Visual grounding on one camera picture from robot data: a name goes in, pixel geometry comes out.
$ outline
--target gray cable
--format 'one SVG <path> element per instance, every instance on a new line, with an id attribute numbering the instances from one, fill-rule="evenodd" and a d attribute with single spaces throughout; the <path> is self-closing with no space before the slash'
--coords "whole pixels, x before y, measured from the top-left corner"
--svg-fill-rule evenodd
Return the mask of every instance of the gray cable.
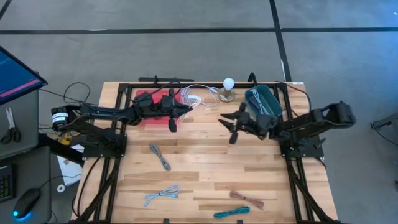
<path id="1" fill-rule="evenodd" d="M 149 145 L 150 149 L 152 152 L 159 157 L 160 161 L 162 162 L 162 165 L 165 170 L 170 170 L 170 164 L 163 158 L 162 153 L 160 152 L 160 149 L 157 147 L 155 144 L 150 144 Z"/>

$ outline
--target computer mouse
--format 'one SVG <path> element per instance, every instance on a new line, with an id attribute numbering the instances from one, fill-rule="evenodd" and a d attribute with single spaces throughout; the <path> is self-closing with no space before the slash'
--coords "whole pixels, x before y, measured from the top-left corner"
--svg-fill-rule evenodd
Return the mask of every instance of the computer mouse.
<path id="1" fill-rule="evenodd" d="M 13 215 L 16 218 L 24 218 L 33 209 L 40 198 L 40 189 L 31 188 L 27 190 L 17 201 Z"/>

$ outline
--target gray carpet floor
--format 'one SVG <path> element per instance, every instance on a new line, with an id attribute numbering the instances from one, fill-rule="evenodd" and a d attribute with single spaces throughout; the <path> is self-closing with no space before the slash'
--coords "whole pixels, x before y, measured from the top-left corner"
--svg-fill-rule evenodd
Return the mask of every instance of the gray carpet floor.
<path id="1" fill-rule="evenodd" d="M 6 0 L 0 0 L 0 7 Z M 397 27 L 395 0 L 276 0 L 281 28 Z M 1 30 L 161 29 L 189 27 L 273 27 L 268 0 L 13 0 Z M 305 82 L 313 107 L 343 100 L 357 124 L 329 131 L 324 151 L 339 219 L 346 223 L 397 223 L 398 147 L 370 129 L 371 121 L 398 111 L 397 32 L 284 32 L 292 80 Z M 0 35 L 0 45 L 63 94 L 73 82 L 100 98 L 103 82 L 139 77 L 231 77 L 284 80 L 275 33 Z M 71 89 L 84 99 L 86 90 Z M 60 97 L 40 93 L 40 122 Z M 398 142 L 390 127 L 381 130 Z M 52 175 L 59 175 L 53 159 Z M 52 184 L 55 188 L 60 180 Z M 77 184 L 60 194 L 53 211 L 60 222 L 71 215 Z"/>

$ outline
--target keyboard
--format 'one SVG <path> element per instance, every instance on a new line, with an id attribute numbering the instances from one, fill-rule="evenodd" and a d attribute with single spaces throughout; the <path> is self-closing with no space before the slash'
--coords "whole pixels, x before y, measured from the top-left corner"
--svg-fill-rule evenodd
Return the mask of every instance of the keyboard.
<path id="1" fill-rule="evenodd" d="M 16 197 L 16 167 L 8 164 L 0 167 L 0 203 Z"/>

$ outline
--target scissors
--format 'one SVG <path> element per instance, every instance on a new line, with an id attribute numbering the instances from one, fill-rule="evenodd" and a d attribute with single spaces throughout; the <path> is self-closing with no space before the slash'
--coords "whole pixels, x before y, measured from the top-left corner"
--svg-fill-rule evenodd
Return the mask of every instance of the scissors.
<path id="1" fill-rule="evenodd" d="M 1 144 L 8 144 L 9 142 L 11 142 L 11 140 L 13 140 L 14 142 L 19 142 L 21 140 L 21 133 L 15 127 L 14 117 L 12 115 L 11 108 L 6 108 L 6 113 L 10 127 L 4 137 L 1 138 L 0 142 Z"/>

